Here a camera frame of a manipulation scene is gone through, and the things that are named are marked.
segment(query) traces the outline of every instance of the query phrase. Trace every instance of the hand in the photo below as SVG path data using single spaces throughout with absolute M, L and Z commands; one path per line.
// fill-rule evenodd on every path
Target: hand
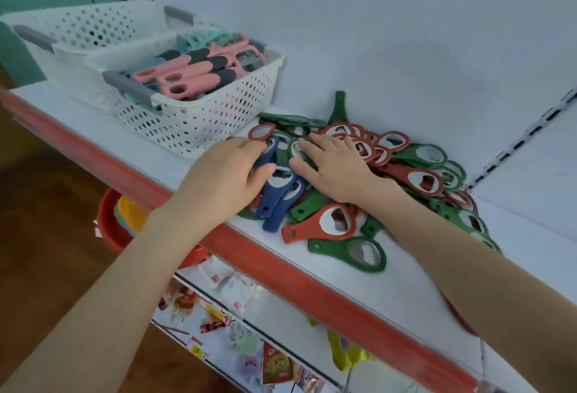
M 195 226 L 206 233 L 231 219 L 256 197 L 276 169 L 275 164 L 266 164 L 251 172 L 266 148 L 266 143 L 246 138 L 213 145 L 192 164 L 161 214 L 185 226 L 198 223 Z
M 363 207 L 374 188 L 382 187 L 385 179 L 369 170 L 348 136 L 340 140 L 311 133 L 309 138 L 313 143 L 300 139 L 298 144 L 312 159 L 317 170 L 298 157 L 293 157 L 288 163 L 321 193 L 338 202 Z

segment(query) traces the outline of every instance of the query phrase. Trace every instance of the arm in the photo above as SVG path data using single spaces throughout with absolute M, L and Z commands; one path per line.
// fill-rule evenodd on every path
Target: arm
M 294 171 L 321 193 L 378 218 L 467 323 L 540 393 L 575 388 L 577 306 L 410 198 L 392 179 L 375 176 L 350 139 L 310 138 L 314 144 L 299 145 L 318 171 L 296 159 Z
M 234 139 L 206 151 L 0 393 L 116 391 L 178 265 L 203 236 L 249 204 L 272 175 L 274 164 L 249 175 L 265 148 L 263 142 Z

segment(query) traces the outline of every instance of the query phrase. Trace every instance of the person's left hand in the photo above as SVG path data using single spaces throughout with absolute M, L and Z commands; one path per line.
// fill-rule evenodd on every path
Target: person's left hand
M 246 138 L 213 145 L 195 161 L 177 192 L 156 214 L 177 224 L 198 224 L 208 233 L 246 207 L 272 176 L 275 164 L 251 172 L 266 148 L 266 143 Z

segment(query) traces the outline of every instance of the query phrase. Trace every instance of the yellow price label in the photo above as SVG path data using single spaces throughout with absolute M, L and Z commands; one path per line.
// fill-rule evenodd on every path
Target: yellow price label
M 222 313 L 220 311 L 217 311 L 216 309 L 214 309 L 213 307 L 211 307 L 210 305 L 207 305 L 205 307 L 205 309 L 210 312 L 210 314 L 212 314 L 214 317 L 218 318 L 220 321 L 224 320 L 224 316 L 222 315 Z
M 193 345 L 191 347 L 191 352 L 198 358 L 200 358 L 201 360 L 204 360 L 206 358 L 206 352 L 204 350 L 202 350 L 200 347 L 198 347 L 197 345 Z

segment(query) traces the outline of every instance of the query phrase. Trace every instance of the person's right hand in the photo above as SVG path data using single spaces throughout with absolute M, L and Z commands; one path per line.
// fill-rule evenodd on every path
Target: person's right hand
M 369 170 L 348 136 L 342 141 L 325 134 L 311 133 L 309 138 L 313 143 L 300 139 L 298 144 L 317 170 L 299 157 L 293 157 L 288 163 L 322 194 L 338 202 L 362 207 L 371 198 L 374 188 L 383 186 L 385 179 Z

